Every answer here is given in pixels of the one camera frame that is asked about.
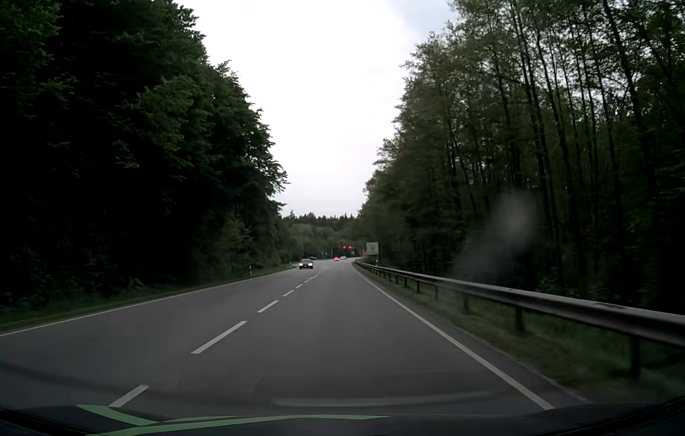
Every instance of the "foliage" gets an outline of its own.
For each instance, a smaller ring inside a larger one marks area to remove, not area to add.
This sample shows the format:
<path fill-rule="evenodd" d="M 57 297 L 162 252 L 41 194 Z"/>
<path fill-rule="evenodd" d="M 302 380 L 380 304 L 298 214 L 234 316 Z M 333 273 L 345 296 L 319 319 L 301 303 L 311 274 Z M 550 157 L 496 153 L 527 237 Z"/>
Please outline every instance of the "foliage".
<path fill-rule="evenodd" d="M 452 5 L 354 234 L 398 268 L 685 313 L 685 2 Z"/>
<path fill-rule="evenodd" d="M 321 259 L 331 258 L 332 255 L 348 255 L 348 251 L 343 251 L 343 246 L 363 246 L 350 237 L 353 222 L 355 218 L 347 214 L 316 216 L 310 212 L 296 216 L 291 211 L 282 219 L 284 229 L 281 233 L 287 237 L 280 245 L 281 258 L 297 261 L 308 256 Z"/>
<path fill-rule="evenodd" d="M 0 0 L 0 310 L 270 267 L 286 174 L 192 10 Z"/>

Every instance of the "overcast sky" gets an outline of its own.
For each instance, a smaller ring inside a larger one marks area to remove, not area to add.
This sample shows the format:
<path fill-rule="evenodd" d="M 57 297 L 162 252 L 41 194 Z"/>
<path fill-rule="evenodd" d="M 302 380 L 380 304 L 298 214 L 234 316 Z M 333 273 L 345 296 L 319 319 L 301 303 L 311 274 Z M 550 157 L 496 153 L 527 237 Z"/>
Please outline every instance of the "overcast sky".
<path fill-rule="evenodd" d="M 356 214 L 377 147 L 393 134 L 399 65 L 454 18 L 446 0 L 178 0 L 212 64 L 263 110 L 288 173 L 283 213 Z"/>

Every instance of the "guardrail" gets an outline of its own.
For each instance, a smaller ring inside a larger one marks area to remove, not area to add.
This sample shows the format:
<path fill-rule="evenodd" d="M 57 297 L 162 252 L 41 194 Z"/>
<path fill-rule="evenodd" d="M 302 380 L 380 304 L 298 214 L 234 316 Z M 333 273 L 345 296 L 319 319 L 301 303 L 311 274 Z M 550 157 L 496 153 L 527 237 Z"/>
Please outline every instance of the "guardrail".
<path fill-rule="evenodd" d="M 525 332 L 526 326 L 523 320 L 523 309 L 527 309 L 628 335 L 630 338 L 630 370 L 634 376 L 637 376 L 641 371 L 640 339 L 685 349 L 684 315 L 446 279 L 444 277 L 365 264 L 358 260 L 355 261 L 355 264 L 381 277 L 387 277 L 389 282 L 392 276 L 396 284 L 399 284 L 401 280 L 404 286 L 407 286 L 407 281 L 411 280 L 415 282 L 415 292 L 418 293 L 421 292 L 421 283 L 430 285 L 433 287 L 435 300 L 439 299 L 440 287 L 458 292 L 463 296 L 464 313 L 470 312 L 470 296 L 481 297 L 513 306 L 515 308 L 514 329 L 519 333 Z"/>

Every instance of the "grass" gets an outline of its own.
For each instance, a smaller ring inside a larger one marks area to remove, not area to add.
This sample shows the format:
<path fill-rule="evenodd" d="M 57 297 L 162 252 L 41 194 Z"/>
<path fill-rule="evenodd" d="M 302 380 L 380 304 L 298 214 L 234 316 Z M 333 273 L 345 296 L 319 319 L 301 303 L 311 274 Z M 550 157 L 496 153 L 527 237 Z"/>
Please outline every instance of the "grass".
<path fill-rule="evenodd" d="M 185 292 L 192 292 L 200 289 L 210 288 L 212 286 L 226 285 L 228 283 L 239 282 L 252 277 L 259 277 L 261 275 L 268 275 L 277 272 L 279 273 L 281 271 L 286 271 L 287 269 L 293 269 L 293 267 L 290 265 L 281 265 L 274 268 L 265 268 L 253 272 L 252 276 L 221 280 L 219 282 L 206 283 L 203 285 L 187 288 L 163 289 L 146 287 L 133 289 L 110 298 L 103 296 L 86 296 L 76 300 L 59 300 L 51 302 L 45 308 L 38 310 L 5 310 L 0 312 L 0 333 L 16 330 L 22 327 L 32 327 L 42 323 L 50 323 L 53 321 L 64 320 L 66 318 L 87 315 L 89 313 L 101 312 L 103 310 L 114 309 L 116 307 L 128 306 L 137 302 L 155 300 L 165 296 L 173 296 Z"/>
<path fill-rule="evenodd" d="M 474 337 L 514 356 L 523 365 L 595 401 L 663 402 L 685 395 L 683 351 L 640 341 L 641 374 L 630 375 L 630 340 L 623 334 L 524 310 L 525 332 L 514 326 L 514 308 L 471 296 L 464 313 L 461 294 L 415 282 L 406 288 L 367 270 L 372 280 L 452 322 Z"/>

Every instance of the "dashed white lane marking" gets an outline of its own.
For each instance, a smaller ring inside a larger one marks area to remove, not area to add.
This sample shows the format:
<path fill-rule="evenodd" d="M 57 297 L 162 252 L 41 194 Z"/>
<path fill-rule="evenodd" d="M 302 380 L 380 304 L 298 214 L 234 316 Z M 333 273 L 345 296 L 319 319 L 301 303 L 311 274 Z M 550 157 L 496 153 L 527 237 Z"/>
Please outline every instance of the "dashed white lane marking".
<path fill-rule="evenodd" d="M 224 336 L 226 336 L 226 335 L 230 334 L 231 332 L 234 332 L 235 330 L 239 329 L 240 326 L 242 326 L 243 324 L 245 324 L 247 322 L 248 321 L 241 321 L 241 322 L 235 324 L 234 326 L 230 327 L 229 330 L 225 331 L 224 333 L 220 334 L 217 337 L 214 337 L 212 340 L 206 342 L 205 345 L 198 348 L 197 350 L 194 350 L 192 353 L 193 354 L 200 354 L 200 353 L 204 352 L 206 348 L 210 347 L 211 345 L 215 344 L 216 342 L 221 341 L 222 339 L 224 339 Z"/>
<path fill-rule="evenodd" d="M 283 273 L 286 273 L 286 272 L 289 272 L 289 271 L 293 271 L 293 270 L 287 269 L 286 271 L 283 271 L 283 272 L 280 272 L 280 273 L 279 273 L 279 272 L 278 272 L 278 273 L 276 272 L 275 274 L 283 274 Z M 169 299 L 171 299 L 171 298 L 178 298 L 178 297 L 182 297 L 182 296 L 188 296 L 188 295 L 191 295 L 191 294 L 196 294 L 196 293 L 198 293 L 198 292 L 210 291 L 211 289 L 218 289 L 218 288 L 223 288 L 223 287 L 225 287 L 225 286 L 239 285 L 239 284 L 241 284 L 241 283 L 250 282 L 250 281 L 252 281 L 252 280 L 265 279 L 266 277 L 269 277 L 269 276 L 271 276 L 271 275 L 272 275 L 272 274 L 260 275 L 259 277 L 253 277 L 253 278 L 251 278 L 251 279 L 245 279 L 245 280 L 241 280 L 241 281 L 239 281 L 239 282 L 233 282 L 233 283 L 226 283 L 226 284 L 224 284 L 224 285 L 211 286 L 210 288 L 197 289 L 197 290 L 195 290 L 195 291 L 184 292 L 184 293 L 176 294 L 176 295 L 173 295 L 173 296 L 164 296 L 164 297 L 162 297 L 162 298 L 158 298 L 158 299 L 155 299 L 155 300 L 149 300 L 149 301 L 144 301 L 144 302 L 137 302 L 137 303 L 135 303 L 135 304 L 130 304 L 130 305 L 128 305 L 128 306 L 116 307 L 116 308 L 114 308 L 114 309 L 104 310 L 104 311 L 101 311 L 101 312 L 89 313 L 88 315 L 82 315 L 82 316 L 80 316 L 80 317 L 68 318 L 67 320 L 55 321 L 55 322 L 53 322 L 53 323 L 45 323 L 45 324 L 41 324 L 41 325 L 37 325 L 37 326 L 33 326 L 33 327 L 24 328 L 24 329 L 21 329 L 21 330 L 9 331 L 9 332 L 6 332 L 6 333 L 1 333 L 1 334 L 0 334 L 0 337 L 9 336 L 9 335 L 12 335 L 12 334 L 23 333 L 23 332 L 26 332 L 26 331 L 32 331 L 32 330 L 36 330 L 36 329 L 44 328 L 44 327 L 51 327 L 51 326 L 54 326 L 54 325 L 57 325 L 57 324 L 69 323 L 69 322 L 71 322 L 71 321 L 84 320 L 85 318 L 96 317 L 96 316 L 98 316 L 98 315 L 105 315 L 106 313 L 116 312 L 117 310 L 131 309 L 131 308 L 133 308 L 133 307 L 143 306 L 144 304 L 151 304 L 151 303 L 153 303 L 153 302 L 161 302 L 161 301 L 164 301 L 164 300 L 169 300 Z"/>
<path fill-rule="evenodd" d="M 272 305 L 275 304 L 276 302 L 278 302 L 278 300 L 275 300 L 274 302 L 271 302 L 270 304 L 268 304 L 268 305 L 266 305 L 265 307 L 261 308 L 260 310 L 257 311 L 257 313 L 261 313 L 261 312 L 264 312 L 264 311 L 267 310 L 267 309 L 270 309 L 270 306 L 272 306 Z"/>
<path fill-rule="evenodd" d="M 128 401 L 132 400 L 133 398 L 137 397 L 139 393 L 149 389 L 148 385 L 138 385 L 134 390 L 131 390 L 130 392 L 127 392 L 125 395 L 122 395 L 117 401 L 112 402 L 109 404 L 109 407 L 122 407 L 124 406 Z"/>
<path fill-rule="evenodd" d="M 360 272 L 356 271 L 356 273 L 357 273 L 362 279 L 367 280 L 367 283 L 369 283 L 370 285 L 372 285 L 373 288 L 375 288 L 375 289 L 377 289 L 378 291 L 382 292 L 383 295 L 385 295 L 386 297 L 390 298 L 391 301 L 393 301 L 393 302 L 395 302 L 396 304 L 398 304 L 399 306 L 401 306 L 402 309 L 406 310 L 406 311 L 409 312 L 411 315 L 413 315 L 414 317 L 418 318 L 421 322 L 425 323 L 425 324 L 426 324 L 427 326 L 429 326 L 432 330 L 434 330 L 435 332 L 439 333 L 440 336 L 444 337 L 444 339 L 447 339 L 448 341 L 450 341 L 451 344 L 453 344 L 453 345 L 455 345 L 456 347 L 460 348 L 462 352 L 468 354 L 469 357 L 473 358 L 473 359 L 476 360 L 477 362 L 480 362 L 485 368 L 489 369 L 493 374 L 498 375 L 499 377 L 502 378 L 503 381 L 509 383 L 509 384 L 510 384 L 513 388 L 515 388 L 516 390 L 519 390 L 523 395 L 525 395 L 525 396 L 527 396 L 528 398 L 530 398 L 533 402 L 539 404 L 539 405 L 541 406 L 542 409 L 544 409 L 544 410 L 546 410 L 546 411 L 548 411 L 549 409 L 555 409 L 555 407 L 552 406 L 549 402 L 544 401 L 544 399 L 541 398 L 541 396 L 536 395 L 536 394 L 533 393 L 529 388 L 527 388 L 527 387 L 523 386 L 522 384 L 520 384 L 519 381 L 513 379 L 512 377 L 510 377 L 509 375 L 507 375 L 506 373 L 504 373 L 504 372 L 501 371 L 500 369 L 498 369 L 498 368 L 496 368 L 495 366 L 493 366 L 491 362 L 488 362 L 487 360 L 485 360 L 484 358 L 482 358 L 482 356 L 480 356 L 479 354 L 477 354 L 477 353 L 475 353 L 475 352 L 469 350 L 464 344 L 462 344 L 462 343 L 456 341 L 452 336 L 450 336 L 449 334 L 447 334 L 447 333 L 445 333 L 444 331 L 440 330 L 439 327 L 436 327 L 434 324 L 432 324 L 432 323 L 426 321 L 424 317 L 421 317 L 421 316 L 418 315 L 417 313 L 413 312 L 409 307 L 407 307 L 407 306 L 405 306 L 404 304 L 402 304 L 399 300 L 396 300 L 394 297 L 388 295 L 385 291 L 383 291 L 382 289 L 380 289 L 377 285 L 375 285 L 374 283 L 370 282 L 370 280 L 369 280 L 367 277 L 364 277 Z"/>

